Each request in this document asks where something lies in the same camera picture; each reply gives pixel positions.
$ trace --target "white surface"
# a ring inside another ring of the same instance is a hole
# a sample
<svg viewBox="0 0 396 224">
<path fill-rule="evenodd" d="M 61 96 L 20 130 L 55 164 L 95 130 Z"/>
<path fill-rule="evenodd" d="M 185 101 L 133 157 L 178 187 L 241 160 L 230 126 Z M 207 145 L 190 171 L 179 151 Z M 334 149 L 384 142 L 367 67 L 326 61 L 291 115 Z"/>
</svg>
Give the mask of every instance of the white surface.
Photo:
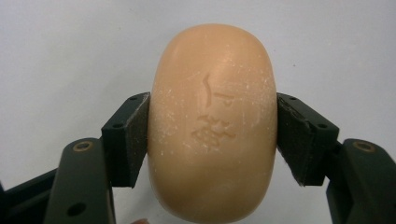
<svg viewBox="0 0 396 224">
<path fill-rule="evenodd" d="M 338 125 L 340 141 L 369 140 L 395 159 L 396 2 L 320 2 L 1 1 L 1 183 L 43 174 L 68 143 L 99 137 L 127 97 L 151 90 L 169 40 L 207 22 L 253 33 L 277 91 Z M 331 223 L 325 189 L 300 188 L 277 153 L 264 201 L 238 223 Z M 153 196 L 146 164 L 137 187 L 114 198 L 118 223 L 185 223 Z"/>
</svg>

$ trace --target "oval soap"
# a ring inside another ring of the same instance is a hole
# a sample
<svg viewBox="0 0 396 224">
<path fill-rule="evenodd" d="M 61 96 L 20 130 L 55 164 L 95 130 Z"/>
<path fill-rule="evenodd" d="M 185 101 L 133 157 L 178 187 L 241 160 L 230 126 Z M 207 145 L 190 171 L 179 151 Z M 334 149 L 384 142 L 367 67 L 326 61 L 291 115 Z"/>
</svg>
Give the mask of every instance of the oval soap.
<svg viewBox="0 0 396 224">
<path fill-rule="evenodd" d="M 249 215 L 271 179 L 276 125 L 273 71 L 255 36 L 222 24 L 178 34 L 158 65 L 148 116 L 161 205 L 199 223 Z"/>
</svg>

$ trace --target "orange soap bar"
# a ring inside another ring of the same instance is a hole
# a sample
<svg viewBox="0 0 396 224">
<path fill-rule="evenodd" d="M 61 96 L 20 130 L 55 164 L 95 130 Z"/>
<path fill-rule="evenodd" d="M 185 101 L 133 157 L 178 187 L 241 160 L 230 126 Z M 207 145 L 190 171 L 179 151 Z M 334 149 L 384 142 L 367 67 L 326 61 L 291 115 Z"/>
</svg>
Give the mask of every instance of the orange soap bar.
<svg viewBox="0 0 396 224">
<path fill-rule="evenodd" d="M 149 106 L 149 175 L 161 205 L 199 223 L 249 215 L 271 179 L 276 123 L 273 71 L 255 36 L 222 24 L 178 34 Z"/>
</svg>

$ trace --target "gray tabletop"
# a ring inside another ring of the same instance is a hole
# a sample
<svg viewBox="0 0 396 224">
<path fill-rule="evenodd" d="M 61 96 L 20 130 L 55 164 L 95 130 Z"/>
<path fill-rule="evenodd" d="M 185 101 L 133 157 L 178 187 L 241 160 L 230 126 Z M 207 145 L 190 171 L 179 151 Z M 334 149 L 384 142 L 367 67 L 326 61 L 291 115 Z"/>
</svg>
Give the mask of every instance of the gray tabletop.
<svg viewBox="0 0 396 224">
<path fill-rule="evenodd" d="M 396 158 L 395 1 L 1 1 L 0 180 L 5 189 L 57 167 L 62 149 L 150 91 L 162 52 L 200 23 L 239 26 L 272 60 L 276 88 L 338 125 L 339 140 Z M 326 187 L 300 188 L 276 154 L 258 209 L 237 223 L 331 223 Z M 118 223 L 186 223 L 162 209 L 147 163 L 115 189 Z"/>
</svg>

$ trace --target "black plastic part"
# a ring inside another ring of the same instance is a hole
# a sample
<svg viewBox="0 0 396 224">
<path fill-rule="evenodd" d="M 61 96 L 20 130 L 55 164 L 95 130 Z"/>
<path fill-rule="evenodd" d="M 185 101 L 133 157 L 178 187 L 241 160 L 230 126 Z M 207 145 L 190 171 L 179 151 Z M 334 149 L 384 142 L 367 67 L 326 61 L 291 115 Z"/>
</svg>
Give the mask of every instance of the black plastic part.
<svg viewBox="0 0 396 224">
<path fill-rule="evenodd" d="M 277 94 L 277 148 L 301 186 L 321 186 L 323 159 L 339 129 L 299 99 Z"/>
<path fill-rule="evenodd" d="M 44 223 L 115 223 L 102 141 L 85 138 L 63 152 Z"/>
<path fill-rule="evenodd" d="M 130 97 L 102 128 L 113 187 L 132 187 L 147 153 L 149 92 Z"/>
<path fill-rule="evenodd" d="M 7 191 L 1 189 L 0 223 L 43 223 L 55 175 L 52 170 Z"/>
<path fill-rule="evenodd" d="M 327 189 L 332 222 L 396 223 L 396 164 L 381 147 L 347 139 L 338 155 L 345 184 Z"/>
</svg>

